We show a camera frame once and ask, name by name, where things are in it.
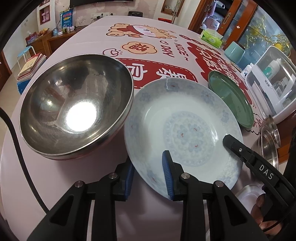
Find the blue poster board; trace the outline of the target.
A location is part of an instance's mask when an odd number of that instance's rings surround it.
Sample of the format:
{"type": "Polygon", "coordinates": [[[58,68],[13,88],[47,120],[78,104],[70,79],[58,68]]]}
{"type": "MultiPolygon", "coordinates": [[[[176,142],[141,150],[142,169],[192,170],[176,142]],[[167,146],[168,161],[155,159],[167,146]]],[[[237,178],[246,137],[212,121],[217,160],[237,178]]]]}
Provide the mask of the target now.
{"type": "Polygon", "coordinates": [[[60,12],[60,26],[62,29],[73,26],[73,9],[60,12]]]}

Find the green tissue box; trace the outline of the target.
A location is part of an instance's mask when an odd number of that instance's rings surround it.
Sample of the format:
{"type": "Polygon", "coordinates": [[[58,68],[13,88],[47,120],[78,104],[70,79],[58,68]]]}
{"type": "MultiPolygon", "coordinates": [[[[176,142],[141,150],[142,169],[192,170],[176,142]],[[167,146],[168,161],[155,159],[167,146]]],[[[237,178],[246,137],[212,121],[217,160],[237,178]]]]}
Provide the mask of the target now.
{"type": "Polygon", "coordinates": [[[201,39],[216,48],[222,46],[222,38],[223,35],[212,29],[206,29],[201,32],[201,39]]]}

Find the small steel bowl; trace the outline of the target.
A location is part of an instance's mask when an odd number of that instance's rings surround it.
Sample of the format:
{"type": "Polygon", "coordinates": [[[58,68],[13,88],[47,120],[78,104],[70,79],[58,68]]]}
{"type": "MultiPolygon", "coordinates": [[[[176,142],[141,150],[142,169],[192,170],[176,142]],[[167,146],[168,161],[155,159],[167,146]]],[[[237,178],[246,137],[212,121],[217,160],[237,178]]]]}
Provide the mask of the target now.
{"type": "Polygon", "coordinates": [[[274,119],[271,115],[267,116],[263,120],[261,127],[260,127],[260,131],[262,132],[263,130],[267,130],[271,134],[271,137],[274,141],[276,148],[279,149],[281,146],[280,133],[279,133],[278,127],[275,124],[274,119]]]}

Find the teal cup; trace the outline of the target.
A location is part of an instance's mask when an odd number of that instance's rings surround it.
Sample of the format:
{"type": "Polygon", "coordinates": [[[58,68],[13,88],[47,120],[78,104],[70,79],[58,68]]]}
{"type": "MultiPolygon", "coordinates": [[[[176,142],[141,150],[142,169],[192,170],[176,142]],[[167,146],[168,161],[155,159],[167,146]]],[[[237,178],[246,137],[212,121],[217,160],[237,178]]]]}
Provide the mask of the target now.
{"type": "Polygon", "coordinates": [[[232,42],[224,51],[225,56],[233,63],[238,64],[245,54],[245,49],[236,42],[232,42]]]}

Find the blue stool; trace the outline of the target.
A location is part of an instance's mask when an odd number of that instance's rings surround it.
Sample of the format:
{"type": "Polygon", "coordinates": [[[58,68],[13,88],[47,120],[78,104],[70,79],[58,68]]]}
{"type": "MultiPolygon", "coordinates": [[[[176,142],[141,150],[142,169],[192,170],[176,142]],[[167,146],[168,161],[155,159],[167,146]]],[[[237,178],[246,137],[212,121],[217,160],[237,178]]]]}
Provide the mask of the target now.
{"type": "Polygon", "coordinates": [[[21,67],[20,66],[20,59],[23,57],[24,61],[27,62],[27,60],[29,59],[28,55],[31,56],[31,54],[30,54],[31,50],[32,50],[32,52],[34,54],[36,54],[36,51],[35,51],[34,47],[31,46],[31,45],[28,45],[25,49],[23,49],[22,52],[20,52],[20,54],[18,54],[18,56],[17,56],[17,64],[18,64],[19,68],[21,67]]]}

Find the pink steel bowl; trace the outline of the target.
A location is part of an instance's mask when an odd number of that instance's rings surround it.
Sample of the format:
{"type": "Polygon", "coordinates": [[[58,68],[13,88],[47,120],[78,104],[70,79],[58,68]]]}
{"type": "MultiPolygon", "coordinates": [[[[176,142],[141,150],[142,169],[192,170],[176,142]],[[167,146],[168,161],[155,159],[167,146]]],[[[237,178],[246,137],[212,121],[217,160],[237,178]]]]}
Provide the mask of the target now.
{"type": "Polygon", "coordinates": [[[52,160],[81,157],[107,143],[132,107],[133,77],[101,54],[66,58],[38,76],[20,110],[20,132],[35,153],[52,160]]]}

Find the blue patterned porcelain plate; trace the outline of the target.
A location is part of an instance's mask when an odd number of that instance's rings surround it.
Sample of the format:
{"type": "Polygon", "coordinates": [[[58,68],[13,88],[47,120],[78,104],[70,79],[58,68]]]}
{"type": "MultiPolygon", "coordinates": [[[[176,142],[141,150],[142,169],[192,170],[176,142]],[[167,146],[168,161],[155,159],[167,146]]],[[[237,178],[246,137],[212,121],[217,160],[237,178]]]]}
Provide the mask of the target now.
{"type": "Polygon", "coordinates": [[[232,135],[242,140],[237,120],[226,103],[192,80],[163,78],[141,88],[124,126],[128,155],[141,178],[168,198],[162,154],[198,180],[236,184],[242,162],[223,146],[232,135]]]}

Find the wooden tv cabinet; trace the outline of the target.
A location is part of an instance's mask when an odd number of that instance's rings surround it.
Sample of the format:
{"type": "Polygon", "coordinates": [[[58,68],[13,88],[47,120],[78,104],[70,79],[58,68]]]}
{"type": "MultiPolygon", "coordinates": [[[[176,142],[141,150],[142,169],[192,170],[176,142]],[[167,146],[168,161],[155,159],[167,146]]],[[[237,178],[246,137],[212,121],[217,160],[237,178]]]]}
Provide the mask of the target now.
{"type": "Polygon", "coordinates": [[[53,36],[53,31],[48,31],[46,34],[28,44],[28,46],[32,46],[36,53],[42,53],[50,57],[61,45],[84,28],[85,26],[76,27],[72,32],[63,33],[60,36],[53,36]]]}

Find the green plate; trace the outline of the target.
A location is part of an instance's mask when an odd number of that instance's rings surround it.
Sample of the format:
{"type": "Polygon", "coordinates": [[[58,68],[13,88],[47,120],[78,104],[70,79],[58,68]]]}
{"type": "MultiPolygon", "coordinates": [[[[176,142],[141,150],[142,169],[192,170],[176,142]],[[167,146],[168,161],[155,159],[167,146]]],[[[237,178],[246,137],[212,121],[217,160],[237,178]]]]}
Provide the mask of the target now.
{"type": "Polygon", "coordinates": [[[208,86],[227,104],[240,126],[248,129],[253,127],[251,105],[233,80],[218,71],[211,71],[208,74],[208,86]]]}

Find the stack of books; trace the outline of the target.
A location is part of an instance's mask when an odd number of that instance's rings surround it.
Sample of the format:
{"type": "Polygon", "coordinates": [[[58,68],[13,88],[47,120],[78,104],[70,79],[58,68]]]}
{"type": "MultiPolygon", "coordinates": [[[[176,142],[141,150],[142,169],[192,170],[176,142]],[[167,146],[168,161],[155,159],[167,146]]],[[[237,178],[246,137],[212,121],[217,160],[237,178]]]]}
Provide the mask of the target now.
{"type": "Polygon", "coordinates": [[[46,58],[47,56],[42,53],[38,53],[29,58],[23,66],[23,68],[21,69],[20,73],[18,74],[17,81],[25,81],[31,79],[36,73],[36,71],[46,61],[46,58]]]}

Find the white foam plate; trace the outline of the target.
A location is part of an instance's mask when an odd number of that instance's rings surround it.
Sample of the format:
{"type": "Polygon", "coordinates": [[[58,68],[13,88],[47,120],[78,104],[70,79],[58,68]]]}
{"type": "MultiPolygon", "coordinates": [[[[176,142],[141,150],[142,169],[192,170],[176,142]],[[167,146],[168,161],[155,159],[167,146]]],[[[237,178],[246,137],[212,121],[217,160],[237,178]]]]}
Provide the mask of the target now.
{"type": "Polygon", "coordinates": [[[256,204],[257,198],[264,193],[263,184],[249,184],[243,187],[235,194],[236,198],[242,203],[246,210],[251,213],[253,206],[256,204]]]}

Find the white sterilizer cabinet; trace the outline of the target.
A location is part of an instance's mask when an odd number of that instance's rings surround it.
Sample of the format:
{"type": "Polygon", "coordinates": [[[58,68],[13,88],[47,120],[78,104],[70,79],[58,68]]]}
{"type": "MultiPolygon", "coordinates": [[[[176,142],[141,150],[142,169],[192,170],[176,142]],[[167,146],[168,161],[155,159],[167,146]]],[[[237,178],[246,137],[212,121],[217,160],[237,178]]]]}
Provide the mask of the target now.
{"type": "Polygon", "coordinates": [[[276,124],[295,111],[295,65],[283,52],[270,46],[245,78],[260,113],[276,124]]]}

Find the large steel bowl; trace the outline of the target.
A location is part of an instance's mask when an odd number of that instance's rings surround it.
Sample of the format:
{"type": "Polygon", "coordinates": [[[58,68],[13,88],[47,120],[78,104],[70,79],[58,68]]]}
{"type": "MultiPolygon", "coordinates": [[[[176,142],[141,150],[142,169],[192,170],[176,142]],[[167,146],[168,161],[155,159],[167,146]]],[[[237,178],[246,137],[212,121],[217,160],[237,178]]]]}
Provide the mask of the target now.
{"type": "Polygon", "coordinates": [[[258,138],[258,147],[259,154],[278,170],[278,151],[271,133],[266,128],[262,129],[258,138]]]}

